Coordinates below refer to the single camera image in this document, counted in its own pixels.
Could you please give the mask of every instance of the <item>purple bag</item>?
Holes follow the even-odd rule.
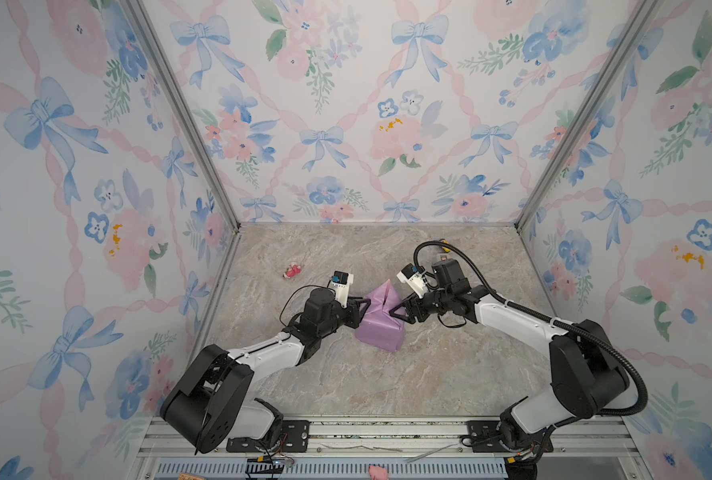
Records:
[[[390,280],[386,280],[366,298],[372,300],[372,303],[356,329],[356,338],[383,350],[398,352],[404,343],[404,322],[388,313],[401,303],[398,292]],[[396,313],[404,315],[404,308],[400,308]]]

